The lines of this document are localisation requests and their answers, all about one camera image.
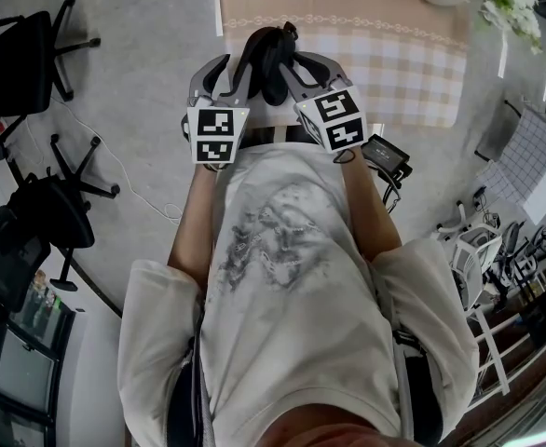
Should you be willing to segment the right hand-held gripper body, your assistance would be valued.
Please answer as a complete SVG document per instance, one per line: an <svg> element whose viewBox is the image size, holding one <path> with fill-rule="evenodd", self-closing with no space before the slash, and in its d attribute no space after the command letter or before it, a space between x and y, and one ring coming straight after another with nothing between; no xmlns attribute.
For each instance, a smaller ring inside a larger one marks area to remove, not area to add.
<svg viewBox="0 0 546 447"><path fill-rule="evenodd" d="M358 89L337 78L315 98L295 103L294 110L306 132L328 154L338 154L365 142L366 118L360 102Z"/></svg>

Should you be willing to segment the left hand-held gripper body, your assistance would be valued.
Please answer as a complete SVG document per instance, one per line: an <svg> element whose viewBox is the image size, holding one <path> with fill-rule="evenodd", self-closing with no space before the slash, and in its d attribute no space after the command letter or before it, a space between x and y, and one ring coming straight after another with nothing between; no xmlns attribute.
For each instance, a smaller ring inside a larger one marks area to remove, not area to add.
<svg viewBox="0 0 546 447"><path fill-rule="evenodd" d="M182 127L195 165L227 165L235 161L250 113L246 108L218 107L213 97L188 98Z"/></svg>

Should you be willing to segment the black glasses case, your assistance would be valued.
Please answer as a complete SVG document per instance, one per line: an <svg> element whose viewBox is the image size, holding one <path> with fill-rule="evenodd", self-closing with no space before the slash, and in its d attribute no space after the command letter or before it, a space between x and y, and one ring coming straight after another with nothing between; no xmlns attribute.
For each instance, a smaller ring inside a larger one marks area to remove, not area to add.
<svg viewBox="0 0 546 447"><path fill-rule="evenodd" d="M246 42L233 75L236 87L248 64L253 68L248 99L261 93L271 106L282 105L288 96L288 87L280 73L282 63L292 67L296 27L286 21L282 27L264 27L254 32Z"/></svg>

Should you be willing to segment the person's right forearm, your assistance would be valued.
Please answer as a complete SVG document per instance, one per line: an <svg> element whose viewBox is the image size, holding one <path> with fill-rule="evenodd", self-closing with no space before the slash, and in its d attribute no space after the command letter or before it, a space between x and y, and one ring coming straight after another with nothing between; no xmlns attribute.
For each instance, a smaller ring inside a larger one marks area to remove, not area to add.
<svg viewBox="0 0 546 447"><path fill-rule="evenodd" d="M400 248L402 241L362 150L353 148L352 152L353 159L341 165L352 232L361 255L372 262L379 254Z"/></svg>

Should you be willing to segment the person's left forearm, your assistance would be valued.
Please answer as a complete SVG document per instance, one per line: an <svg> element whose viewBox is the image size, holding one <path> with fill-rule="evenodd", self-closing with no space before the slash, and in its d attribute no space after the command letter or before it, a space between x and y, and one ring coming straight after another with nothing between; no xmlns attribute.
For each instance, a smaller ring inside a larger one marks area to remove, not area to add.
<svg viewBox="0 0 546 447"><path fill-rule="evenodd" d="M202 291L207 290L212 262L216 179L215 172L196 166L167 262L194 279Z"/></svg>

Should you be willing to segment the black screen device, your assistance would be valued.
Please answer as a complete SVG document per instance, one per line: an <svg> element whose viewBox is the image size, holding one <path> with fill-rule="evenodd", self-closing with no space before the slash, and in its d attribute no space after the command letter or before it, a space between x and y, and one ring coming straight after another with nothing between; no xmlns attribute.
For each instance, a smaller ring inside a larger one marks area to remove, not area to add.
<svg viewBox="0 0 546 447"><path fill-rule="evenodd" d="M385 178L401 181L413 171L409 166L410 156L377 134L362 146L362 153L365 159L383 170Z"/></svg>

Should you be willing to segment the beige checked tablecloth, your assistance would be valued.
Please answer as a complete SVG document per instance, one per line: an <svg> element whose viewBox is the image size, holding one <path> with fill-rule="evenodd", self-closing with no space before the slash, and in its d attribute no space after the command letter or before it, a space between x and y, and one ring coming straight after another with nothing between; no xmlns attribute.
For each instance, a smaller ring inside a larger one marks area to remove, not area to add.
<svg viewBox="0 0 546 447"><path fill-rule="evenodd" d="M425 0L219 0L226 50L239 57L261 27L296 29L296 47L337 61L369 123L450 128L469 36L464 6Z"/></svg>

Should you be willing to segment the black office chair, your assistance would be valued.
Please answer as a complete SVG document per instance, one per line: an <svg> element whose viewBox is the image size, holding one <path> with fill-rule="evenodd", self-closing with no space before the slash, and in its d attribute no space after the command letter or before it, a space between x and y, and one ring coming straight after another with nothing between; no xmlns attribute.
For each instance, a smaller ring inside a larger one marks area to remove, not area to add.
<svg viewBox="0 0 546 447"><path fill-rule="evenodd" d="M74 92L64 85L56 59L83 48L98 47L99 38L69 47L58 47L63 18L75 5L64 0L58 15L43 10L28 17L0 18L0 118L27 116L46 111L53 89L66 102Z"/></svg>
<svg viewBox="0 0 546 447"><path fill-rule="evenodd" d="M77 290L68 279L74 251L95 243L88 218L91 204L82 195L113 199L120 193L116 184L106 191L82 181L84 169L102 143L100 137L92 138L76 171L71 171L63 158L59 139L53 134L50 147L63 176L50 173L39 179L31 173L19 183L8 203L0 207L0 325L10 314L21 311L26 292L51 247L65 250L66 254L60 276L50 284L62 291Z"/></svg>

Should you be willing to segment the white flower bouquet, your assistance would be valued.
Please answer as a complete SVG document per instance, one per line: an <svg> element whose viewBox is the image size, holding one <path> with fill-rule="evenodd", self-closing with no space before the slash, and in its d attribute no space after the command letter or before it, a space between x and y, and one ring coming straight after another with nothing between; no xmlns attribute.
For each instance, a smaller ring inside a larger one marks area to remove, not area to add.
<svg viewBox="0 0 546 447"><path fill-rule="evenodd" d="M524 39L533 54L540 54L541 31L535 13L538 0L483 0L480 13L504 33Z"/></svg>

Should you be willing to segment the white office chair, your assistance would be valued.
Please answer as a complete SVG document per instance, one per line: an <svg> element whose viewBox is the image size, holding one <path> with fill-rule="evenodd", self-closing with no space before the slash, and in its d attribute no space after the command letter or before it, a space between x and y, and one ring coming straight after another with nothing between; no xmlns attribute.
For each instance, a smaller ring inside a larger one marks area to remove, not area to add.
<svg viewBox="0 0 546 447"><path fill-rule="evenodd" d="M437 224L430 237L445 248L453 247L449 264L463 309L468 313L477 306L484 290L483 275L498 255L502 235L490 224L469 222L462 201L458 200L456 207L459 222L451 226Z"/></svg>

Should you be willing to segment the white box with grid cloth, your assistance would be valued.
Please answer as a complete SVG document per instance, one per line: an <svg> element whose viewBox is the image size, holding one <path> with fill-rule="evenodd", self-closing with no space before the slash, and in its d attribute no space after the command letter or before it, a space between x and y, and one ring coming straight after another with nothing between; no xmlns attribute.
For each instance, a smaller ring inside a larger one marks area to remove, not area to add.
<svg viewBox="0 0 546 447"><path fill-rule="evenodd" d="M539 224L546 215L546 119L526 107L500 156L487 163L477 180Z"/></svg>

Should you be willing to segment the person's white printed t-shirt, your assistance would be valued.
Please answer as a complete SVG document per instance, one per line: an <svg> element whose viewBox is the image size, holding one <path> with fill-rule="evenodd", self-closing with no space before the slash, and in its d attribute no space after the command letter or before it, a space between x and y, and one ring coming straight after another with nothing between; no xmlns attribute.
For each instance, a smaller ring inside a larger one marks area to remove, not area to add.
<svg viewBox="0 0 546 447"><path fill-rule="evenodd" d="M130 271L117 387L141 447L255 447L281 415L331 405L440 442L479 349L444 249L355 242L341 165L312 143L242 149L216 173L207 290L167 263Z"/></svg>

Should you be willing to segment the white rack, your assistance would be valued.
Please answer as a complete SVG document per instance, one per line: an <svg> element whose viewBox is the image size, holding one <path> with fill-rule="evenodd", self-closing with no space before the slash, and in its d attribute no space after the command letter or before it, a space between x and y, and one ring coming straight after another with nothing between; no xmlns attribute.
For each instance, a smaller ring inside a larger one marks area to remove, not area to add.
<svg viewBox="0 0 546 447"><path fill-rule="evenodd" d="M507 396L511 392L512 382L546 352L546 342L537 347L531 338L529 329L525 327L522 317L518 313L511 315L494 326L489 324L485 313L479 305L475 306L473 310L469 310L468 315L468 319L476 322L481 330L475 336L478 346L482 347L485 345L487 348L485 358L480 361L475 392L467 408L467 412L471 412L497 394L503 397ZM499 347L496 337L504 333L506 329L514 326L521 326L525 329L525 333L509 346ZM532 352L515 367L507 369L505 367L507 357L527 343L533 346Z"/></svg>

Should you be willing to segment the person's neck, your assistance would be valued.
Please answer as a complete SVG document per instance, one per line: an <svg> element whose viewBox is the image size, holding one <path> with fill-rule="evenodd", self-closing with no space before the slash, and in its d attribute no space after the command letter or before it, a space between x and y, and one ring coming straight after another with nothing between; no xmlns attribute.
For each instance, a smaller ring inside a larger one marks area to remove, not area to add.
<svg viewBox="0 0 546 447"><path fill-rule="evenodd" d="M354 413L325 404L308 404L277 418L255 447L422 447L382 434Z"/></svg>

